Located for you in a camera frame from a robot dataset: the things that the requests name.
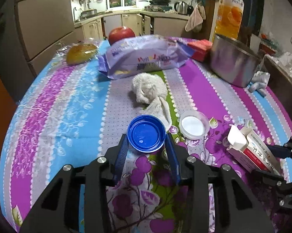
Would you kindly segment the wrapped bread bun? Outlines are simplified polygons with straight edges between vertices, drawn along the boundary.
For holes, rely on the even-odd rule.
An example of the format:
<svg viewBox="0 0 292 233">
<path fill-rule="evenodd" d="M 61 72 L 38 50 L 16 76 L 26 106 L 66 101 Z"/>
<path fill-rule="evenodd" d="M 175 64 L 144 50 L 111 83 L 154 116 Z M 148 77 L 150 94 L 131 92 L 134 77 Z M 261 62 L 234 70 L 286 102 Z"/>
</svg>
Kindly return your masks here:
<svg viewBox="0 0 292 233">
<path fill-rule="evenodd" d="M 90 43 L 75 45 L 66 55 L 67 65 L 77 65 L 92 59 L 98 52 L 98 47 Z"/>
</svg>

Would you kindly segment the white plastic sheet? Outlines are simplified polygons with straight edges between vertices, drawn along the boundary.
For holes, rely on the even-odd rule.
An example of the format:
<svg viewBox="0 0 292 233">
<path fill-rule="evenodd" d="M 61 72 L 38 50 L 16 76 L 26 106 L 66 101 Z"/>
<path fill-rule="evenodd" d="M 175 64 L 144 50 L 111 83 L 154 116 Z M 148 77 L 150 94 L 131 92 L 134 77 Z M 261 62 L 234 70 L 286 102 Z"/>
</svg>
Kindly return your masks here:
<svg viewBox="0 0 292 233">
<path fill-rule="evenodd" d="M 292 53 L 285 52 L 280 56 L 271 56 L 270 59 L 292 80 Z"/>
</svg>

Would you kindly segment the crumpled white tissue cloth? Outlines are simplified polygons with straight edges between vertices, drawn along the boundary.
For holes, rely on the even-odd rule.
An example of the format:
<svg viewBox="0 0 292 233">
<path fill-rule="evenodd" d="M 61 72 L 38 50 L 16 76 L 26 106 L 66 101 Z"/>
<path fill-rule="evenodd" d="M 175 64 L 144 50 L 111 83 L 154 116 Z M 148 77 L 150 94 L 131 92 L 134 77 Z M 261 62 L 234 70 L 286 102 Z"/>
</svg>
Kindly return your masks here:
<svg viewBox="0 0 292 233">
<path fill-rule="evenodd" d="M 167 103 L 168 90 L 159 75 L 140 73 L 132 79 L 132 91 L 136 102 L 146 105 L 141 110 L 142 115 L 151 115 L 159 119 L 168 131 L 172 126 L 169 104 Z"/>
</svg>

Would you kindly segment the purple snack bag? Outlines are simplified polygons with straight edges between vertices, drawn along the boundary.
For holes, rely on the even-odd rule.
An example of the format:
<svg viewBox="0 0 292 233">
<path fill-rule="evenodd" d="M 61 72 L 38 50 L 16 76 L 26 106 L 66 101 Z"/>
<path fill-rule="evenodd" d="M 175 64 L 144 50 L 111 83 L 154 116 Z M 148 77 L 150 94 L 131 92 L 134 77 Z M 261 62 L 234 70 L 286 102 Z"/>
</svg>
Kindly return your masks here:
<svg viewBox="0 0 292 233">
<path fill-rule="evenodd" d="M 179 68 L 192 57 L 186 44 L 160 35 L 121 39 L 98 56 L 98 71 L 117 80 L 139 73 Z"/>
</svg>

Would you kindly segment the steel mug pot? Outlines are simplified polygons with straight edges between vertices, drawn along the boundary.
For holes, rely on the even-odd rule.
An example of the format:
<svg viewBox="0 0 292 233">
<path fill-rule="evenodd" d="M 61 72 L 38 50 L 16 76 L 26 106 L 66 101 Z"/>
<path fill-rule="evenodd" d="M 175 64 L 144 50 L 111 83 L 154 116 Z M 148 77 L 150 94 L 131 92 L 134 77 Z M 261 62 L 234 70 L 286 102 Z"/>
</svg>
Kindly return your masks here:
<svg viewBox="0 0 292 233">
<path fill-rule="evenodd" d="M 210 50 L 210 68 L 224 81 L 245 88 L 261 68 L 261 58 L 234 38 L 215 34 Z"/>
</svg>

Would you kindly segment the steel electric kettle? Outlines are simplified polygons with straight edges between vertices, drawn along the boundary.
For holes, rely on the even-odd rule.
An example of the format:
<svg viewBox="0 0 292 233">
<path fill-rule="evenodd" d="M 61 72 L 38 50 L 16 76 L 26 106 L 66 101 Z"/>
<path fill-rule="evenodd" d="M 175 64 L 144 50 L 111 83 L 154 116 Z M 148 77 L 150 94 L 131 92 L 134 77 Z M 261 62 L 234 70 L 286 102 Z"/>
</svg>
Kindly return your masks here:
<svg viewBox="0 0 292 233">
<path fill-rule="evenodd" d="M 177 1 L 174 3 L 174 10 L 181 15 L 191 15 L 194 8 L 192 5 L 189 5 L 183 1 Z"/>
</svg>

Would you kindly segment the white round lid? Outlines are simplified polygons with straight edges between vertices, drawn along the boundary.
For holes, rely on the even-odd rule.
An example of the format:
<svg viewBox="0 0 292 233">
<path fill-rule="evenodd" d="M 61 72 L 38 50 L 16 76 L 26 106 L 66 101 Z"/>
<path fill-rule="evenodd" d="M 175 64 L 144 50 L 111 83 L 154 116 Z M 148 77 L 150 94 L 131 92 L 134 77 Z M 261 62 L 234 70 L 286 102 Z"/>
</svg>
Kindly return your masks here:
<svg viewBox="0 0 292 233">
<path fill-rule="evenodd" d="M 198 140 L 207 135 L 210 130 L 210 124 L 203 113 L 187 110 L 180 117 L 179 129 L 185 138 Z"/>
</svg>

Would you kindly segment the red white medicine carton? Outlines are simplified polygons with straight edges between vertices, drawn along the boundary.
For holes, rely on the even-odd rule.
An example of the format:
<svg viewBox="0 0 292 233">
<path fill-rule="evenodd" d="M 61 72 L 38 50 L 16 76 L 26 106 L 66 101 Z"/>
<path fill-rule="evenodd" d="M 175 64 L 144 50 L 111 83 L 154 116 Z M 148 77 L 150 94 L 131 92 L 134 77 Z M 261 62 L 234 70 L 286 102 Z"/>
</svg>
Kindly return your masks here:
<svg viewBox="0 0 292 233">
<path fill-rule="evenodd" d="M 232 125 L 227 141 L 230 144 L 227 151 L 248 172 L 261 170 L 278 176 L 281 174 L 280 162 L 253 129 L 238 129 Z"/>
</svg>

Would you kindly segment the hanging pink towel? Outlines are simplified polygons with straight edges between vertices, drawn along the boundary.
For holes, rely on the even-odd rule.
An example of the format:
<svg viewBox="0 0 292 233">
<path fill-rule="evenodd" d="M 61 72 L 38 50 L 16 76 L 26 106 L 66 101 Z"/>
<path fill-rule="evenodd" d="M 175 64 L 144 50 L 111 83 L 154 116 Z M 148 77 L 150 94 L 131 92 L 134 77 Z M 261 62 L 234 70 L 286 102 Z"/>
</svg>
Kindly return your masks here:
<svg viewBox="0 0 292 233">
<path fill-rule="evenodd" d="M 205 8 L 202 4 L 198 4 L 195 6 L 184 29 L 186 32 L 193 31 L 195 33 L 198 33 L 201 31 L 203 21 L 205 20 L 206 20 Z"/>
</svg>

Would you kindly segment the blue plastic lid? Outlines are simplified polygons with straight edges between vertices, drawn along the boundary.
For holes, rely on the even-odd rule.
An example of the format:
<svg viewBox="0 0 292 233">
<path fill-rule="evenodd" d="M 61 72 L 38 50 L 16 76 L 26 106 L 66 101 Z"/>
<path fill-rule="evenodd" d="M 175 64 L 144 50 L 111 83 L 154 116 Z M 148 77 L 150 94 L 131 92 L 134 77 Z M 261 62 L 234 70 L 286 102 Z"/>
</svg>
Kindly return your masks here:
<svg viewBox="0 0 292 233">
<path fill-rule="evenodd" d="M 166 130 L 162 122 L 152 115 L 134 118 L 127 129 L 130 145 L 141 153 L 154 153 L 165 142 Z"/>
</svg>

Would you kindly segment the grey white glove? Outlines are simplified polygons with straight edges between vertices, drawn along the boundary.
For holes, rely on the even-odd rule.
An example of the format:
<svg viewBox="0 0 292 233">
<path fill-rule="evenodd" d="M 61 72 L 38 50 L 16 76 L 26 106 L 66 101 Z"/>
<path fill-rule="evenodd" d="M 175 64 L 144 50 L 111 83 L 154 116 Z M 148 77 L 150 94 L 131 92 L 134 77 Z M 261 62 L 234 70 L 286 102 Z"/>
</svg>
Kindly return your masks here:
<svg viewBox="0 0 292 233">
<path fill-rule="evenodd" d="M 266 87 L 269 83 L 270 73 L 264 71 L 257 71 L 249 86 L 249 92 L 254 93 L 257 91 L 262 97 L 266 97 Z"/>
</svg>

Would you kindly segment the brown wooden dining table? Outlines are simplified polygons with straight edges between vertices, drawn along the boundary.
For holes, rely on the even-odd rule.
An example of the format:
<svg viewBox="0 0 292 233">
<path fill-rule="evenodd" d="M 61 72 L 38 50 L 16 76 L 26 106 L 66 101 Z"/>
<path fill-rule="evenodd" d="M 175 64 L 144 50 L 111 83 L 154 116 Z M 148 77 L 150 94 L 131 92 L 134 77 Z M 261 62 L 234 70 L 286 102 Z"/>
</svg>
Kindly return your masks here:
<svg viewBox="0 0 292 233">
<path fill-rule="evenodd" d="M 263 68 L 271 75 L 268 83 L 269 88 L 283 105 L 292 121 L 292 82 L 268 57 L 264 58 Z"/>
</svg>

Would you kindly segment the red apple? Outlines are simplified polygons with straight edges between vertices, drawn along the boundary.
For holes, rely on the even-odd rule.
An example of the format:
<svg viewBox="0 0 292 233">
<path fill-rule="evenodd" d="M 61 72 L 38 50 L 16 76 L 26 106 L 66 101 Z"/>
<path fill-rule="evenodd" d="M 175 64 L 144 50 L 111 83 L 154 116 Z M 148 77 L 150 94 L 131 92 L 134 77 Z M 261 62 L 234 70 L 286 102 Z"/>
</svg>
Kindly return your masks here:
<svg viewBox="0 0 292 233">
<path fill-rule="evenodd" d="M 116 43 L 119 40 L 125 39 L 125 38 L 131 38 L 135 37 L 135 33 L 131 28 L 128 28 L 126 26 L 121 26 L 114 28 L 108 35 L 108 42 L 110 46 L 112 46 L 114 43 Z"/>
</svg>

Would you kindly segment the grey refrigerator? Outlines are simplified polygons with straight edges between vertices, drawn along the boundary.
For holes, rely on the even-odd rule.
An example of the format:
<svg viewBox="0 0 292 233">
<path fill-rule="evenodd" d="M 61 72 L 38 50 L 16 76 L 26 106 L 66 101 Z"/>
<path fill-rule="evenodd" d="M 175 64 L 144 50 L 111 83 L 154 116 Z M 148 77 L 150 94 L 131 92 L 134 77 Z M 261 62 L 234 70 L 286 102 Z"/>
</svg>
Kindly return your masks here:
<svg viewBox="0 0 292 233">
<path fill-rule="evenodd" d="M 15 0 L 18 33 L 37 76 L 63 45 L 77 42 L 70 0 Z"/>
</svg>

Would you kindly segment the orange juice bottle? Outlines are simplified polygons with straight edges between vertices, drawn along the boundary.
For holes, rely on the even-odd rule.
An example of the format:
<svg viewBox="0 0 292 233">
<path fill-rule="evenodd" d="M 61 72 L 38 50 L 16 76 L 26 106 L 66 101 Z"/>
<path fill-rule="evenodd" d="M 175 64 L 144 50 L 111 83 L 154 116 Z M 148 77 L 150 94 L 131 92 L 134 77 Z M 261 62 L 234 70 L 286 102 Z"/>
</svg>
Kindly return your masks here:
<svg viewBox="0 0 292 233">
<path fill-rule="evenodd" d="M 214 33 L 238 38 L 244 10 L 243 0 L 219 0 Z"/>
</svg>

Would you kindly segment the red small box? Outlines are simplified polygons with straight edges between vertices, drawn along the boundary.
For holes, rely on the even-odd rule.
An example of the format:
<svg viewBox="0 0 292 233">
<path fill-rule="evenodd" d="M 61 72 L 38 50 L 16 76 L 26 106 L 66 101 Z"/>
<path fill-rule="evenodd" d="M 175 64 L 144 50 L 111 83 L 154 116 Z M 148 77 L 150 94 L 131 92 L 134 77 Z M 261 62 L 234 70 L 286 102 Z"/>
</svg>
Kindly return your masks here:
<svg viewBox="0 0 292 233">
<path fill-rule="evenodd" d="M 203 62 L 209 55 L 213 43 L 207 39 L 191 41 L 187 43 L 187 46 L 194 50 L 191 59 L 199 62 Z"/>
</svg>

